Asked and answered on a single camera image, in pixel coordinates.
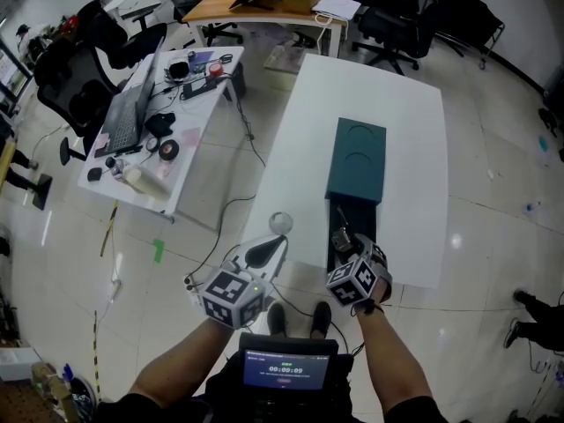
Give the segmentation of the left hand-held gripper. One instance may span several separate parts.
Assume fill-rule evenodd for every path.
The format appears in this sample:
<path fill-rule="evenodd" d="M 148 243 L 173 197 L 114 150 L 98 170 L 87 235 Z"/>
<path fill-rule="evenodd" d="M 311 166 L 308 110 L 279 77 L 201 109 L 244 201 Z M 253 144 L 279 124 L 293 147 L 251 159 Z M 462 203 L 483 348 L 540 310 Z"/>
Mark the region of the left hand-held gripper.
<path fill-rule="evenodd" d="M 286 260 L 288 239 L 268 235 L 242 243 L 201 282 L 183 278 L 193 303 L 234 330 L 252 324 L 275 301 L 272 281 Z"/>

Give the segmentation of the teal box with drawer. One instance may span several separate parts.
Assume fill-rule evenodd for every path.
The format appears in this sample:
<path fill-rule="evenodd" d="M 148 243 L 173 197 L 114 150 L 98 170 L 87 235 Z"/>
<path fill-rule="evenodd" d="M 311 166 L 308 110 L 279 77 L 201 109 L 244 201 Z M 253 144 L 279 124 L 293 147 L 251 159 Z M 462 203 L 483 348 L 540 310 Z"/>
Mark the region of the teal box with drawer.
<path fill-rule="evenodd" d="M 326 271 L 335 269 L 334 250 L 348 250 L 349 237 L 364 234 L 376 240 L 376 208 L 382 201 L 386 129 L 339 118 L 330 162 L 325 200 L 329 209 Z M 349 237 L 339 231 L 337 207 L 349 223 Z"/>

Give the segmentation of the person's left forearm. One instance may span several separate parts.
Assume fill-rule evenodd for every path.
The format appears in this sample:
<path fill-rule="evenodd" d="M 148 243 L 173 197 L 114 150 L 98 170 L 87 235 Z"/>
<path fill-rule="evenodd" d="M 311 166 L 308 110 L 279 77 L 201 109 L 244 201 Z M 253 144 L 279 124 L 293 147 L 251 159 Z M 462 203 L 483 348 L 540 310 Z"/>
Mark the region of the person's left forearm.
<path fill-rule="evenodd" d="M 187 337 L 149 362 L 130 389 L 167 408 L 192 396 L 226 348 L 234 330 L 208 318 Z"/>

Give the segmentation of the person's right forearm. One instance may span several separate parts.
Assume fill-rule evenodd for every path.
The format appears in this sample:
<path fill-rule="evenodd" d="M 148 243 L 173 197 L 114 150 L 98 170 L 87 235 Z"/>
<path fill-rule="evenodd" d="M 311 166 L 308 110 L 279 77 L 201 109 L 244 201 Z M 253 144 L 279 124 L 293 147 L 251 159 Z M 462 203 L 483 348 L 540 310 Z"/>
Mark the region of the person's right forearm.
<path fill-rule="evenodd" d="M 432 393 L 419 362 L 378 307 L 366 313 L 356 307 L 371 382 L 382 412 L 405 401 L 430 397 Z"/>

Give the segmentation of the person's right black shoe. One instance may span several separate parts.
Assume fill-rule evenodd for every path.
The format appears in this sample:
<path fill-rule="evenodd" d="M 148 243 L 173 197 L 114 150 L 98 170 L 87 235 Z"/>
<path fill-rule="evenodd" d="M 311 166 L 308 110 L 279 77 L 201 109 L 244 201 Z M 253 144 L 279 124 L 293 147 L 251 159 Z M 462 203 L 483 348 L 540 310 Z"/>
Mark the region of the person's right black shoe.
<path fill-rule="evenodd" d="M 314 310 L 312 317 L 310 338 L 326 339 L 329 327 L 331 325 L 331 309 L 330 305 L 325 301 L 319 301 Z"/>

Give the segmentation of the white work table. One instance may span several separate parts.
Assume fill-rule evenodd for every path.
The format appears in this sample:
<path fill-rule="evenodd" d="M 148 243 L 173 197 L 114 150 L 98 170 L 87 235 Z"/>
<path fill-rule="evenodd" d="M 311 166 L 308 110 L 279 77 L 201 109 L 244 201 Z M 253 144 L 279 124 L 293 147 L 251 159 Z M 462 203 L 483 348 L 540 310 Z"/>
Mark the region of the white work table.
<path fill-rule="evenodd" d="M 270 232 L 289 214 L 288 258 L 324 267 L 329 216 L 324 199 L 338 121 L 383 127 L 386 159 L 376 241 L 398 284 L 435 288 L 448 213 L 448 150 L 441 92 L 385 70 L 306 55 L 278 127 L 242 234 Z"/>

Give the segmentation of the cream thermos bottle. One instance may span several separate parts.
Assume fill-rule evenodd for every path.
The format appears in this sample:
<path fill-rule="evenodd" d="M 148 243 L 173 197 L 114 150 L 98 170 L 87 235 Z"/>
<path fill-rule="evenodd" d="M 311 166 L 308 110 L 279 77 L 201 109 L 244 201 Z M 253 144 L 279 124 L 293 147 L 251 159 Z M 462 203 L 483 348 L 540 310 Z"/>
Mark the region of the cream thermos bottle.
<path fill-rule="evenodd" d="M 160 201 L 167 201 L 170 191 L 154 173 L 139 164 L 128 165 L 122 171 L 123 181 L 138 194 L 144 194 Z"/>

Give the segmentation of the yellow black floor tape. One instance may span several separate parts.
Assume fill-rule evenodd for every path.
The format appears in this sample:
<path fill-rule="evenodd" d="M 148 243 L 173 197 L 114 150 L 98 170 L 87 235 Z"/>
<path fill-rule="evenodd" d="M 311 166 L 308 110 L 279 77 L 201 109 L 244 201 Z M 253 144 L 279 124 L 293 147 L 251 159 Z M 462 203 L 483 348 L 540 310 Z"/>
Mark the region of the yellow black floor tape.
<path fill-rule="evenodd" d="M 100 392 L 97 341 L 98 341 L 98 312 L 95 310 L 94 321 L 93 321 L 93 369 L 94 369 L 95 394 L 96 394 L 97 402 L 99 403 L 101 402 L 101 392 Z"/>
<path fill-rule="evenodd" d="M 101 247 L 100 247 L 100 257 L 104 256 L 105 253 L 105 249 L 108 243 L 108 239 L 111 235 L 111 232 L 113 231 L 113 226 L 114 226 L 114 222 L 115 222 L 115 215 L 117 213 L 117 209 L 118 209 L 118 205 L 119 205 L 119 201 L 115 200 L 114 202 L 114 206 L 112 208 L 109 220 L 108 220 L 108 226 L 104 235 L 104 239 L 102 241 Z"/>

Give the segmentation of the black open laptop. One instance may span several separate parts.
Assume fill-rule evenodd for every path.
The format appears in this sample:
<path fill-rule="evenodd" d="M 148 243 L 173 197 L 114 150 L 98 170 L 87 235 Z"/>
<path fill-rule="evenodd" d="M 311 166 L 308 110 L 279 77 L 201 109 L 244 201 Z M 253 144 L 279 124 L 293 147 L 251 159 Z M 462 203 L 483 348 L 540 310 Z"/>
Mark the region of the black open laptop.
<path fill-rule="evenodd" d="M 127 152 L 136 147 L 143 131 L 145 113 L 155 86 L 164 39 L 160 40 L 140 83 L 117 94 L 111 101 L 101 134 L 108 135 L 103 155 Z"/>

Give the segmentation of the black high-back office chair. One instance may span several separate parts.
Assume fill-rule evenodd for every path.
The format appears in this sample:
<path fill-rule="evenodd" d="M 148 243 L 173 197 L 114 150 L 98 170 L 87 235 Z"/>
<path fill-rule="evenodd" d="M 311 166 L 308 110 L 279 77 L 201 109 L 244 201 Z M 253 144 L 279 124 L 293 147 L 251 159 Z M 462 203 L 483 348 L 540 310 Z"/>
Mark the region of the black high-back office chair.
<path fill-rule="evenodd" d="M 407 7 L 404 16 L 411 22 L 413 41 L 406 53 L 412 58 L 420 59 L 427 55 L 432 39 L 439 25 L 441 10 L 432 0 L 405 0 Z"/>
<path fill-rule="evenodd" d="M 399 61 L 419 68 L 418 62 L 412 58 L 412 38 L 415 33 L 415 19 L 419 16 L 419 0 L 355 0 L 365 7 L 364 13 L 357 17 L 358 29 L 365 40 L 372 39 L 374 45 L 355 41 L 352 51 L 359 49 L 375 53 L 375 57 L 367 62 L 368 66 L 376 66 L 387 62 L 394 71 L 403 73 Z"/>

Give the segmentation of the pile of clutter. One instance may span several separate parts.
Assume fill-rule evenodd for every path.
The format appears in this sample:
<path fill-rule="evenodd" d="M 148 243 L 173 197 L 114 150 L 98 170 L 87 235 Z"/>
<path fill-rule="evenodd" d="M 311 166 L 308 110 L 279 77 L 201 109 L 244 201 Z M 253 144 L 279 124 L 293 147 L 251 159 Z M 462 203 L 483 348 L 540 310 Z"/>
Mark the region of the pile of clutter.
<path fill-rule="evenodd" d="M 0 423 L 92 423 L 97 404 L 68 365 L 57 370 L 31 347 L 0 347 Z"/>

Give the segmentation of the white paper bag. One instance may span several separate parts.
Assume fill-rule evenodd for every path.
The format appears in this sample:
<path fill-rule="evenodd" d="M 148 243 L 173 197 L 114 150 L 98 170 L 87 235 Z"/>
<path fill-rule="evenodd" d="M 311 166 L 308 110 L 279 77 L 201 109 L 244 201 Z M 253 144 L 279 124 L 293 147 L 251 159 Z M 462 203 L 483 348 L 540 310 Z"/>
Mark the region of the white paper bag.
<path fill-rule="evenodd" d="M 312 11 L 333 19 L 351 20 L 360 8 L 355 0 L 320 0 Z"/>

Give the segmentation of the wooden desk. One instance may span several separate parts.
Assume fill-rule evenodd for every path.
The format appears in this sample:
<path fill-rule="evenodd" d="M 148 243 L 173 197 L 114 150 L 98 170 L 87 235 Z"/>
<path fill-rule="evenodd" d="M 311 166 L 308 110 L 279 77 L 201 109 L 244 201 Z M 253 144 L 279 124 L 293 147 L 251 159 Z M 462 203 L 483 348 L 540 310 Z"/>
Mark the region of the wooden desk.
<path fill-rule="evenodd" d="M 191 27 L 199 47 L 204 45 L 203 26 L 216 23 L 287 23 L 301 26 L 319 26 L 330 31 L 328 56 L 338 57 L 341 43 L 341 32 L 348 28 L 348 20 L 333 19 L 311 11 L 309 14 L 296 14 L 283 10 L 281 0 L 263 0 L 264 5 L 274 8 L 266 11 L 250 6 L 239 6 L 233 10 L 229 7 L 235 0 L 201 0 L 182 21 Z"/>

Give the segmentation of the black folding cot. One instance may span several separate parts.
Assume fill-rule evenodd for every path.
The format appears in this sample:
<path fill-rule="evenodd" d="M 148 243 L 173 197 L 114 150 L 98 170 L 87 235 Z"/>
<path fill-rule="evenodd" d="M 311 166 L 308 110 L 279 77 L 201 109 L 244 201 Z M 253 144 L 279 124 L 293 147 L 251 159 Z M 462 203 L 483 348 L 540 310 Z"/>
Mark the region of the black folding cot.
<path fill-rule="evenodd" d="M 479 68 L 484 71 L 489 56 L 500 39 L 505 24 L 480 0 L 455 0 L 449 19 L 442 23 L 435 37 L 444 41 L 458 55 L 460 48 L 480 54 Z"/>

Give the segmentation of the white desk with metal frame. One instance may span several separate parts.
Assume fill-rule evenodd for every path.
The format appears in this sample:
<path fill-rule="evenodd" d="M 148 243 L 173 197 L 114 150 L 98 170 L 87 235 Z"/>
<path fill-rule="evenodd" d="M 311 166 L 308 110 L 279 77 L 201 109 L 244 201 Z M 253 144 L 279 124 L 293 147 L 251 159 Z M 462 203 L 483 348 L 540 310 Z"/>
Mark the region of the white desk with metal frame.
<path fill-rule="evenodd" d="M 160 201 L 144 194 L 138 194 L 125 182 L 114 179 L 107 168 L 98 182 L 89 182 L 87 172 L 93 167 L 105 167 L 105 159 L 96 159 L 91 153 L 78 178 L 78 186 L 98 195 L 110 197 L 120 203 L 130 204 L 138 208 L 155 213 L 162 218 L 175 221 L 183 218 L 199 226 L 204 223 L 193 218 L 179 208 L 182 192 L 188 189 L 186 184 L 189 171 L 201 145 L 202 138 L 211 119 L 214 108 L 224 92 L 229 92 L 231 99 L 236 99 L 234 87 L 229 78 L 221 81 L 215 90 L 201 94 L 193 99 L 181 101 L 178 95 L 169 99 L 161 94 L 152 104 L 164 112 L 173 112 L 176 120 L 172 125 L 173 134 L 170 137 L 180 146 L 180 152 L 173 161 L 163 161 L 157 153 L 150 154 L 145 148 L 139 153 L 123 155 L 119 158 L 127 160 L 131 165 L 139 164 L 157 175 L 170 191 L 167 201 Z"/>

